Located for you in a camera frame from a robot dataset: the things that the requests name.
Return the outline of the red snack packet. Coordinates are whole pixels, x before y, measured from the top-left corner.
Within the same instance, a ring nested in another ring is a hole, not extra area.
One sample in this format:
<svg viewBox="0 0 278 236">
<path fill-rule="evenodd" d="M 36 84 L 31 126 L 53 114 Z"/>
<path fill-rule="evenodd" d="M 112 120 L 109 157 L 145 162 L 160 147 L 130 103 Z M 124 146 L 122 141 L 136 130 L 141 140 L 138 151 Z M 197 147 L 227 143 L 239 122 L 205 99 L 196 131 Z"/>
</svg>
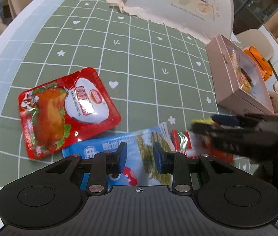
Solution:
<svg viewBox="0 0 278 236">
<path fill-rule="evenodd" d="M 223 151 L 214 150 L 211 147 L 210 138 L 190 131 L 171 130 L 171 138 L 175 150 L 183 153 L 188 158 L 197 159 L 207 154 L 223 162 L 233 162 L 233 155 Z"/>
</svg>

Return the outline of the red roast chicken packet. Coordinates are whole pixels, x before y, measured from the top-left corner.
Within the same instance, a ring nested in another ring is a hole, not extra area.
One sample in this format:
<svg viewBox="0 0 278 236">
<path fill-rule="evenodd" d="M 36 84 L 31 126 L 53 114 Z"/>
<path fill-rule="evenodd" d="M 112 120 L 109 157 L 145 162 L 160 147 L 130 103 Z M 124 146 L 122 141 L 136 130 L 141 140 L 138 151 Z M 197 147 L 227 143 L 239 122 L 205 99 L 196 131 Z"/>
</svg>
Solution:
<svg viewBox="0 0 278 236">
<path fill-rule="evenodd" d="M 18 109 L 25 149 L 31 159 L 49 156 L 121 122 L 94 68 L 22 92 Z"/>
</svg>

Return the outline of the green grid tablecloth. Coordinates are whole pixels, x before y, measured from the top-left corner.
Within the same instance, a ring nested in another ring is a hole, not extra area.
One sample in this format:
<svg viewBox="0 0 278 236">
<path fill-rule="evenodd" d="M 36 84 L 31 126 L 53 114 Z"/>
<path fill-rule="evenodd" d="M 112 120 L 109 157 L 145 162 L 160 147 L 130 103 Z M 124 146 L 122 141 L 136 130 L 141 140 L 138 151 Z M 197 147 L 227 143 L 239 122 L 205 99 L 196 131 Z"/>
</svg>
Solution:
<svg viewBox="0 0 278 236">
<path fill-rule="evenodd" d="M 33 160 L 23 142 L 21 92 L 92 67 L 121 114 L 114 134 L 228 114 L 216 103 L 206 46 L 120 13 L 105 0 L 34 0 L 0 36 L 0 186 L 60 159 Z"/>
</svg>

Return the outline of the long bread stick packet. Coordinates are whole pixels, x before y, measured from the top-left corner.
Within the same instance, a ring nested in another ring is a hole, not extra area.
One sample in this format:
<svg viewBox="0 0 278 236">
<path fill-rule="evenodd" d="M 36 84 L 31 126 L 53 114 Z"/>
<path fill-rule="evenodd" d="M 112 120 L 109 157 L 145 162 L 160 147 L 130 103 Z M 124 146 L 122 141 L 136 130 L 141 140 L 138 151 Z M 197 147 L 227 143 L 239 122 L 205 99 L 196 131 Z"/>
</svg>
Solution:
<svg viewBox="0 0 278 236">
<path fill-rule="evenodd" d="M 230 55 L 230 60 L 231 60 L 231 63 L 232 63 L 232 66 L 233 66 L 233 69 L 234 69 L 234 72 L 236 75 L 236 79 L 238 81 L 238 85 L 241 89 L 243 89 L 243 87 L 245 85 L 245 79 L 244 79 L 244 74 L 241 71 L 241 67 L 239 64 L 239 58 L 238 58 L 236 50 L 232 49 L 230 51 L 229 55 Z"/>
</svg>

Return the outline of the white mesh food cover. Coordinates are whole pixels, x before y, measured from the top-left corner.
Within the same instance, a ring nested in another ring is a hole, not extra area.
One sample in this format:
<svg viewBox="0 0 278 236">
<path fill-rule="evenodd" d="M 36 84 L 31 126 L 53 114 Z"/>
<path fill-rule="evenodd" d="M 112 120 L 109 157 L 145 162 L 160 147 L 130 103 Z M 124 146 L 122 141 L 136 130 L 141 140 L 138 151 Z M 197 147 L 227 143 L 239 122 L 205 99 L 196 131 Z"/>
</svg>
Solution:
<svg viewBox="0 0 278 236">
<path fill-rule="evenodd" d="M 107 0 L 122 13 L 164 24 L 205 44 L 233 32 L 233 0 Z"/>
</svg>

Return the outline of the orange bag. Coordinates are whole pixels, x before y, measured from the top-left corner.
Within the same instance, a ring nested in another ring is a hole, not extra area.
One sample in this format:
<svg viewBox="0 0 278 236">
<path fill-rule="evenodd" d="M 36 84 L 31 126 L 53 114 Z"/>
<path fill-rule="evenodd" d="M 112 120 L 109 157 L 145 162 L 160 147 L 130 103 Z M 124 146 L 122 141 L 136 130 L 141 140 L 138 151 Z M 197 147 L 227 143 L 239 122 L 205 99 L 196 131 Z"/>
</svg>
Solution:
<svg viewBox="0 0 278 236">
<path fill-rule="evenodd" d="M 273 69 L 269 62 L 255 46 L 249 46 L 248 48 L 243 49 L 243 51 L 258 65 L 263 80 L 266 82 L 273 75 Z"/>
</svg>

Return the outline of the blue seaweed snack bag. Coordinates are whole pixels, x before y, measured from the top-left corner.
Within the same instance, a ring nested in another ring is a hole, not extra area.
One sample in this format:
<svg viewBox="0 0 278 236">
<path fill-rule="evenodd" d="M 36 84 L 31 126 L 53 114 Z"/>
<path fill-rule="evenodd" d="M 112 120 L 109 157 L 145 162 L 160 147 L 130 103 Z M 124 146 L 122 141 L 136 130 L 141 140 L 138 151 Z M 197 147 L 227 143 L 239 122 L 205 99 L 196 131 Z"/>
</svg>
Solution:
<svg viewBox="0 0 278 236">
<path fill-rule="evenodd" d="M 62 150 L 63 157 L 79 154 L 94 158 L 100 152 L 115 152 L 121 142 L 127 143 L 127 160 L 121 174 L 107 176 L 108 188 L 114 185 L 168 185 L 170 174 L 159 174 L 153 158 L 153 145 L 159 143 L 166 152 L 174 149 L 167 123 L 140 131 L 77 142 Z"/>
</svg>

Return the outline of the beige dining chair right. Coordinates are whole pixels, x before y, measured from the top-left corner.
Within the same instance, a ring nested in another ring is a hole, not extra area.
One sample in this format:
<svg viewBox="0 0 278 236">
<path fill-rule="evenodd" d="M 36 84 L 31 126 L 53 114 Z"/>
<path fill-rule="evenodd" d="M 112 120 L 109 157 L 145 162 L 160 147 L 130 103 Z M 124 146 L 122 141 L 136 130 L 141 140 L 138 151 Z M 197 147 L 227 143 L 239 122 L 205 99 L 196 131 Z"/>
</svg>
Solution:
<svg viewBox="0 0 278 236">
<path fill-rule="evenodd" d="M 269 61 L 274 55 L 270 41 L 258 29 L 249 29 L 235 36 L 243 45 L 245 53 L 255 61 L 257 58 Z"/>
</svg>

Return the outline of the pink cardboard box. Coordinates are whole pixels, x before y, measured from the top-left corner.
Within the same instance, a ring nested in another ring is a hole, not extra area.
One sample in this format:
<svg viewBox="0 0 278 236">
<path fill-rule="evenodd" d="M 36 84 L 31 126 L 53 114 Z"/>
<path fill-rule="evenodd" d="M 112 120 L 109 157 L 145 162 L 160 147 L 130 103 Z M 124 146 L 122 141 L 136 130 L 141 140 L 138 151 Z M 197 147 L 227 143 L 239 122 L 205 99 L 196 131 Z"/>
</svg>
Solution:
<svg viewBox="0 0 278 236">
<path fill-rule="evenodd" d="M 216 101 L 237 114 L 273 115 L 259 66 L 233 42 L 217 35 L 206 46 Z"/>
</svg>

